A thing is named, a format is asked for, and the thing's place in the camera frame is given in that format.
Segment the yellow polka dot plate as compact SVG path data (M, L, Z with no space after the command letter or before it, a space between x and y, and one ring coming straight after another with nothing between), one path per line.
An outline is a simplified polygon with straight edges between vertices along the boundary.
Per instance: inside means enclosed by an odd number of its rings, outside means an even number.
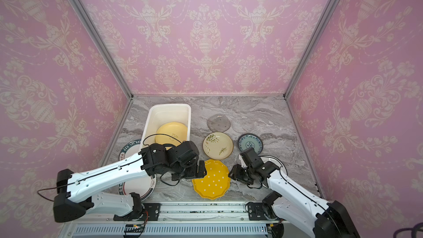
M193 179L193 189L200 197L215 200L226 194L230 188L229 169L221 161L205 161L207 174L204 178Z

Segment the pale yellow bear plate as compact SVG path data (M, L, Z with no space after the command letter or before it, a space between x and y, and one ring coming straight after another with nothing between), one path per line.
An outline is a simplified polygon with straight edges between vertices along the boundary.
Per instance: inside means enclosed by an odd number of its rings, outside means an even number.
M187 140L188 128L179 122L169 122L156 131L155 142L158 144L180 145Z

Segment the white plate dark green rim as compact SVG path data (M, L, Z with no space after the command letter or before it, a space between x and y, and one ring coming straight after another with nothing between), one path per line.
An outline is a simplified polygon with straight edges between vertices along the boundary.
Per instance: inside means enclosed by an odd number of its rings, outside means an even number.
M141 144L141 139L137 139L127 143L120 151L119 160L124 160L134 154L137 154L141 149Z

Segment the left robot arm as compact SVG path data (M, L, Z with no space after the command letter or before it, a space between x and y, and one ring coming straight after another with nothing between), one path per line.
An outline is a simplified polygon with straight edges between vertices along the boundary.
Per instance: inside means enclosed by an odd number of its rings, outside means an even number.
M119 162L83 173L58 172L53 212L57 223L74 221L90 213L114 214L118 220L135 220L143 214L136 193L119 196L104 193L118 184L144 177L171 174L174 181L204 178L206 165L191 141L178 146L153 143Z

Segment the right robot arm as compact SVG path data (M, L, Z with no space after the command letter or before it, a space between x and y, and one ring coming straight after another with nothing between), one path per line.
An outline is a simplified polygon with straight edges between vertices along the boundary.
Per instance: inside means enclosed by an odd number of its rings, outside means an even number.
M311 238L358 238L346 207L327 201L291 179L285 165L264 160L253 148L240 153L241 164L234 165L229 177L248 187L258 183L272 190L263 201L269 218L287 220Z

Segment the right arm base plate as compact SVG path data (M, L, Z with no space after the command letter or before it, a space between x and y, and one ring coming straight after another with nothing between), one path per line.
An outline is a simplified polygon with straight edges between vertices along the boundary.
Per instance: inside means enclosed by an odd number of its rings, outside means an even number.
M248 202L245 210L250 221L279 220L271 207L262 202Z

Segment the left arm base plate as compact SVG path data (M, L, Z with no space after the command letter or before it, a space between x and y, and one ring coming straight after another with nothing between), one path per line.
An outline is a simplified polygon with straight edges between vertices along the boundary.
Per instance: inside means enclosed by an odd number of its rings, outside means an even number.
M114 221L157 221L160 215L160 203L142 203L126 216L113 216Z

